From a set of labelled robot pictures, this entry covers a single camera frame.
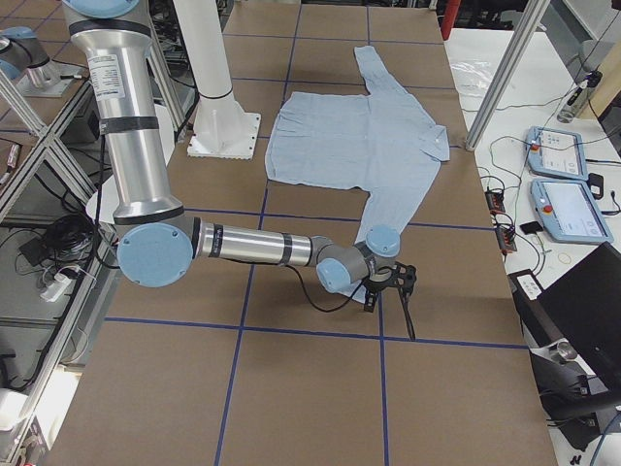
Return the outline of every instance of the table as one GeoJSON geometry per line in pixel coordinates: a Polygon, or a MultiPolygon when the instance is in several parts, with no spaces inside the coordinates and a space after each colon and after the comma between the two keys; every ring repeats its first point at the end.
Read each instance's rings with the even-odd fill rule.
{"type": "MultiPolygon", "coordinates": [[[[165,288],[124,280],[46,464],[555,464],[433,12],[236,4],[225,46],[237,100],[262,114],[257,150],[189,158],[186,139],[173,191],[210,221],[350,244],[366,193],[268,182],[264,152],[292,91],[365,93],[367,44],[452,144],[402,237],[418,341],[396,295],[324,315],[282,268],[200,260],[165,288]]],[[[342,302],[301,272],[318,304],[342,302]]]]}
{"type": "MultiPolygon", "coordinates": [[[[511,37],[510,32],[488,31],[488,30],[465,30],[455,29],[451,38],[446,43],[446,52],[449,61],[458,62],[486,62],[494,71],[503,56],[505,48],[511,37]]],[[[457,87],[464,83],[463,75],[455,74],[457,87]]],[[[556,53],[552,44],[543,32],[535,33],[531,44],[526,49],[524,56],[517,67],[503,99],[499,104],[499,109],[510,105],[545,104],[552,99],[566,94],[572,88],[573,79],[567,68],[556,53]]],[[[481,99],[468,95],[460,95],[460,102],[464,111],[464,118],[470,126],[474,120],[475,112],[478,109],[481,99]]],[[[605,133],[595,119],[578,119],[572,123],[560,123],[556,119],[557,106],[561,101],[554,101],[547,105],[537,107],[521,107],[497,111],[490,121],[480,144],[476,148],[476,162],[481,170],[482,176],[486,175],[485,170],[501,178],[507,186],[517,185],[517,179],[510,174],[499,170],[492,165],[490,144],[498,138],[513,136],[518,140],[523,140],[531,126],[547,126],[551,128],[573,131],[581,134],[582,140],[588,144],[584,145],[587,158],[597,160],[619,160],[618,154],[610,141],[605,137],[605,133]]],[[[504,139],[496,143],[493,147],[494,161],[497,165],[507,168],[520,174],[524,167],[525,151],[522,143],[504,139]]],[[[599,173],[605,177],[605,198],[598,204],[602,210],[614,210],[609,192],[611,189],[621,188],[621,170],[614,166],[588,164],[589,171],[599,173]]],[[[519,188],[506,192],[505,205],[510,216],[516,224],[525,223],[536,219],[536,212],[530,200],[530,181],[534,178],[528,169],[524,170],[523,181],[519,188]]],[[[613,246],[619,249],[621,239],[621,218],[616,216],[607,217],[606,223],[610,227],[615,242],[613,246]]],[[[556,243],[544,232],[539,233],[542,239],[541,248],[546,251],[545,266],[538,275],[541,284],[546,287],[560,277],[562,277],[573,265],[591,252],[595,246],[561,244],[556,243]]],[[[533,269],[537,260],[535,251],[529,247],[521,238],[516,239],[518,251],[509,254],[505,268],[507,273],[516,272],[524,269],[533,269]]],[[[535,350],[535,353],[544,355],[546,350],[535,350]]],[[[584,361],[579,359],[581,364],[590,371],[584,361]]],[[[597,441],[591,443],[586,453],[574,450],[567,440],[557,429],[551,429],[550,435],[554,440],[559,464],[570,461],[575,454],[584,454],[583,461],[587,461],[593,454],[597,441]]],[[[621,456],[621,436],[613,435],[606,439],[605,448],[600,455],[601,461],[615,462],[621,456]]]]}

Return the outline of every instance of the black band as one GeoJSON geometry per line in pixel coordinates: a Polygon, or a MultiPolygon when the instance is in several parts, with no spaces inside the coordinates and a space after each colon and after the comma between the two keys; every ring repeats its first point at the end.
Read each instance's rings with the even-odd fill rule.
{"type": "Polygon", "coordinates": [[[367,269],[369,270],[369,275],[374,275],[377,269],[376,257],[373,254],[373,251],[369,249],[366,243],[360,242],[353,245],[357,248],[362,254],[363,259],[365,259],[365,263],[367,264],[367,269]]]}
{"type": "Polygon", "coordinates": [[[222,251],[222,237],[224,236],[224,227],[216,223],[213,224],[212,251],[210,257],[220,257],[222,251]]]}
{"type": "Polygon", "coordinates": [[[41,63],[37,63],[36,65],[28,65],[28,69],[39,68],[40,66],[47,65],[49,63],[49,57],[43,60],[41,63]]]}
{"type": "Polygon", "coordinates": [[[141,223],[155,223],[156,221],[166,220],[175,216],[183,215],[183,206],[171,211],[160,212],[158,214],[148,214],[146,216],[115,216],[114,223],[117,225],[138,225],[141,223]]]}
{"type": "Polygon", "coordinates": [[[126,133],[141,129],[159,129],[157,116],[120,116],[118,118],[103,118],[99,122],[101,134],[126,133]]]}
{"type": "Polygon", "coordinates": [[[74,22],[69,26],[69,34],[74,35],[79,32],[92,31],[93,29],[117,29],[121,31],[131,31],[151,37],[151,30],[144,24],[123,19],[87,19],[74,22]]]}
{"type": "Polygon", "coordinates": [[[289,233],[282,233],[282,240],[284,241],[282,259],[278,265],[288,264],[289,260],[291,260],[291,252],[293,252],[293,238],[291,238],[291,235],[289,233]]]}
{"type": "Polygon", "coordinates": [[[222,95],[219,95],[217,97],[210,97],[209,95],[205,95],[205,94],[200,94],[200,95],[201,95],[201,97],[205,97],[206,99],[217,100],[217,99],[223,99],[224,97],[229,95],[231,92],[233,92],[233,87],[231,87],[231,90],[229,90],[226,94],[222,94],[222,95]]]}
{"type": "Polygon", "coordinates": [[[309,265],[311,265],[311,261],[312,261],[312,253],[314,251],[314,246],[312,245],[312,238],[309,238],[309,243],[310,243],[310,253],[309,253],[309,260],[307,261],[307,263],[305,264],[305,267],[308,267],[309,265]]]}
{"type": "Polygon", "coordinates": [[[198,255],[198,241],[201,238],[201,219],[197,216],[194,217],[194,224],[192,225],[192,250],[194,250],[194,254],[192,258],[195,259],[198,255]]]}

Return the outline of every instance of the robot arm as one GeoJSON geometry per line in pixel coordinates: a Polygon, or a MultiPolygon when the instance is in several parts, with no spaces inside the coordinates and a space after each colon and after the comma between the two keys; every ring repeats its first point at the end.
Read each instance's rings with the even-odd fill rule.
{"type": "Polygon", "coordinates": [[[366,242],[344,248],[324,237],[249,230],[186,216],[171,193],[153,107],[145,61],[151,41],[147,2],[63,2],[72,42],[88,59],[101,129],[110,147],[120,202],[114,211],[120,236],[117,259],[128,279],[163,286],[183,276],[193,258],[207,256],[315,266],[330,292],[366,280],[369,306],[384,287],[397,287],[393,272],[401,267],[395,260],[400,237],[386,226],[372,229],[366,242]]]}
{"type": "Polygon", "coordinates": [[[0,70],[10,80],[24,70],[30,82],[40,89],[60,82],[60,73],[28,27],[11,27],[0,31],[0,70]]]}

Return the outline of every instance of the white pillar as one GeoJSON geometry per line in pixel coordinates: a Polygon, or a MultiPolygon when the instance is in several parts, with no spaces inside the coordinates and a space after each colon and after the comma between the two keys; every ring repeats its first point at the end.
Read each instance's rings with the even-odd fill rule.
{"type": "Polygon", "coordinates": [[[233,95],[215,0],[175,0],[175,9],[201,94],[188,155],[252,158],[261,116],[233,95]]]}

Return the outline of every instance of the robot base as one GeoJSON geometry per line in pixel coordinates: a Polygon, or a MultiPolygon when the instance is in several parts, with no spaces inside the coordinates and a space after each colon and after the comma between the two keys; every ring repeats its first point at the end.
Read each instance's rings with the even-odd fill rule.
{"type": "MultiPolygon", "coordinates": [[[[61,76],[76,75],[82,73],[82,69],[79,66],[74,65],[57,65],[60,70],[61,76]]],[[[67,88],[74,82],[74,80],[60,80],[59,83],[48,87],[47,89],[41,89],[35,87],[27,75],[17,83],[17,90],[24,97],[62,97],[67,88]]]]}

